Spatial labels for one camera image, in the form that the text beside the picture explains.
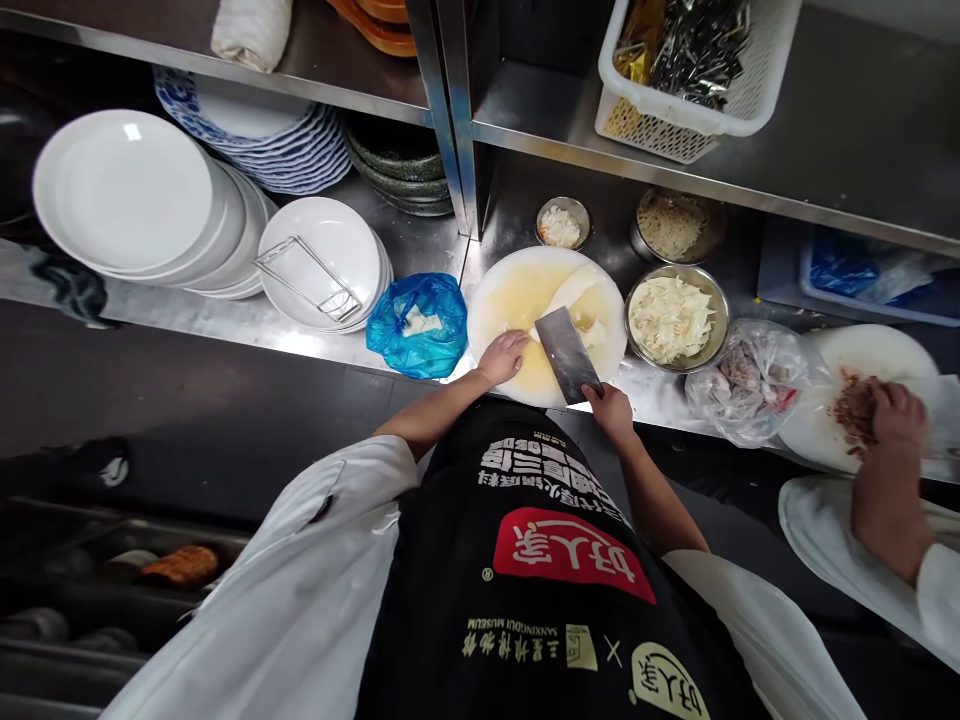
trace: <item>towel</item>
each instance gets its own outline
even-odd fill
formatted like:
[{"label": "towel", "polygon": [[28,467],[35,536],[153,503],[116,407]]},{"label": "towel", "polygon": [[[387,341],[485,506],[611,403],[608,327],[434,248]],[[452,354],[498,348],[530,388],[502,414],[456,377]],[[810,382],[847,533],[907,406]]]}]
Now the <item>towel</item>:
[{"label": "towel", "polygon": [[221,0],[210,49],[251,70],[273,72],[290,34],[293,0]]},{"label": "towel", "polygon": [[40,248],[31,253],[30,274],[53,288],[53,302],[64,315],[97,330],[120,327],[120,323],[101,317],[107,304],[103,278],[61,252],[49,254]]}]

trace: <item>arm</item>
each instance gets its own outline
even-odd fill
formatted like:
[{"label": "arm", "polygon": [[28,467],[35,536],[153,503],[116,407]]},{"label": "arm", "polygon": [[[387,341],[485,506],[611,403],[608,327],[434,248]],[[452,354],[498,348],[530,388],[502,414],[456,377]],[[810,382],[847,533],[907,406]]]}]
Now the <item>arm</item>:
[{"label": "arm", "polygon": [[911,587],[933,533],[920,505],[920,462],[930,436],[927,410],[902,385],[875,384],[877,445],[853,481],[854,537]]},{"label": "arm", "polygon": [[520,352],[528,340],[523,330],[509,330],[500,335],[487,347],[476,370],[408,405],[379,427],[374,436],[403,438],[414,460],[419,462],[464,410],[485,392],[519,372],[523,364]]},{"label": "arm", "polygon": [[603,389],[600,398],[589,385],[583,386],[593,416],[620,456],[630,512],[640,537],[660,556],[671,550],[710,552],[700,528],[633,431],[633,409],[627,396],[606,383]]}]

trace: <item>black apron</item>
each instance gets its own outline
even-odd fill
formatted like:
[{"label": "black apron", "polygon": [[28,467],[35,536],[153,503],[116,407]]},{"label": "black apron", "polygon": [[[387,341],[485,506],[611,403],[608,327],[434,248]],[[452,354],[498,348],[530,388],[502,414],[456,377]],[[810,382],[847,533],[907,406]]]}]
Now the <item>black apron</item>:
[{"label": "black apron", "polygon": [[400,508],[356,717],[769,717],[716,613],[542,413],[481,400]]}]

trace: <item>small metal cup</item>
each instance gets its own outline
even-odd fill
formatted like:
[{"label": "small metal cup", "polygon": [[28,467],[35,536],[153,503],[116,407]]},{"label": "small metal cup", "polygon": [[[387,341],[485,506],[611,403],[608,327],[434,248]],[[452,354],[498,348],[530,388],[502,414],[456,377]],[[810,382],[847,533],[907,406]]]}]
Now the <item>small metal cup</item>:
[{"label": "small metal cup", "polygon": [[590,220],[590,213],[587,212],[587,209],[583,206],[583,203],[579,200],[574,200],[573,198],[556,197],[543,204],[543,207],[540,208],[540,212],[537,213],[537,240],[540,241],[541,245],[546,245],[547,247],[560,247],[559,245],[551,245],[544,240],[543,236],[540,234],[540,221],[543,219],[543,216],[546,214],[547,210],[552,208],[554,205],[561,210],[566,210],[568,213],[570,213],[573,216],[573,219],[577,222],[577,225],[580,226],[580,240],[577,241],[577,244],[572,248],[564,248],[565,250],[579,251],[593,233],[593,223]]},{"label": "small metal cup", "polygon": [[703,231],[700,233],[700,236],[697,238],[697,241],[693,244],[685,254],[682,259],[672,260],[671,258],[665,257],[654,250],[650,245],[647,244],[646,239],[643,237],[643,233],[640,232],[640,205],[643,203],[643,199],[649,194],[654,192],[661,192],[660,188],[650,188],[643,194],[643,197],[640,198],[640,202],[637,203],[636,211],[633,213],[633,217],[630,220],[630,244],[633,246],[633,249],[637,251],[637,254],[640,257],[649,260],[650,262],[663,262],[669,263],[670,265],[699,265],[708,257],[710,257],[714,251],[720,247],[720,244],[723,242],[724,235],[727,232],[727,208],[722,202],[717,200],[710,200],[708,198],[698,198],[694,196],[688,196],[692,201],[694,201],[701,210],[703,210],[704,215],[707,218],[707,224],[703,228]]}]

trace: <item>stainless steel counter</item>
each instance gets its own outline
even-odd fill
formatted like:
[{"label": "stainless steel counter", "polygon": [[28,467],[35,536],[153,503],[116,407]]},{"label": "stainless steel counter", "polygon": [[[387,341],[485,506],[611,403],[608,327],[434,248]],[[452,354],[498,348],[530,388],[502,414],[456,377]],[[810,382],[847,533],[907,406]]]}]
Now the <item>stainless steel counter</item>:
[{"label": "stainless steel counter", "polygon": [[[450,273],[461,278],[461,288],[469,303],[484,272],[509,253],[537,244],[537,210],[549,197],[563,194],[582,201],[593,216],[594,234],[584,246],[584,254],[606,269],[626,294],[649,267],[627,240],[630,218],[643,189],[643,185],[631,180],[511,153],[498,166],[482,243],[468,242],[459,236],[452,217],[415,218],[394,210],[356,174],[325,194],[347,203],[371,224],[383,240],[398,277],[415,272]],[[756,300],[763,222],[761,213],[730,208],[727,240],[717,256],[704,265],[727,294],[731,315],[765,318],[799,332],[849,324],[847,320],[799,313],[793,308]],[[49,290],[30,277],[28,265],[27,251],[0,241],[0,298],[52,305]],[[183,290],[110,279],[107,289],[110,300],[104,315],[111,319],[390,371],[379,355],[366,349],[363,333],[330,336],[312,332],[280,315],[263,295],[227,302]],[[956,361],[960,350],[956,331],[925,326],[915,337],[935,355],[945,337],[952,339],[953,355],[947,362]],[[474,366],[468,353],[450,379]],[[941,369],[956,372],[958,368],[945,367],[941,360]],[[631,354],[624,357],[612,379],[630,397],[637,422],[716,436],[705,420],[690,412],[682,382],[681,377],[655,370]],[[589,411],[589,406],[574,409]],[[925,474],[950,480],[954,472],[956,468],[943,465],[930,467]]]},{"label": "stainless steel counter", "polygon": [[[534,234],[536,213],[546,200],[560,195],[575,197],[590,212],[594,232],[582,252],[603,267],[626,296],[651,267],[634,252],[628,240],[630,221],[645,188],[632,180],[572,165],[520,153],[506,154],[497,165],[482,242],[471,241],[467,249],[461,279],[467,302],[483,274],[498,260],[521,248],[539,244]],[[702,267],[723,288],[732,318],[771,320],[801,333],[852,324],[843,318],[760,301],[756,297],[756,281],[765,216],[734,206],[728,210],[726,240],[720,251]],[[937,358],[943,372],[960,370],[958,331],[931,326],[908,330]],[[472,359],[464,358],[456,375],[471,367]],[[627,349],[610,382],[630,398],[636,422],[718,436],[713,426],[691,412],[684,394],[683,376],[661,372]],[[573,409],[589,412],[590,406],[584,403]],[[815,470],[828,470],[794,456],[778,441],[769,447]],[[953,466],[945,462],[927,463],[924,476],[960,482],[960,467],[957,463]]]}]

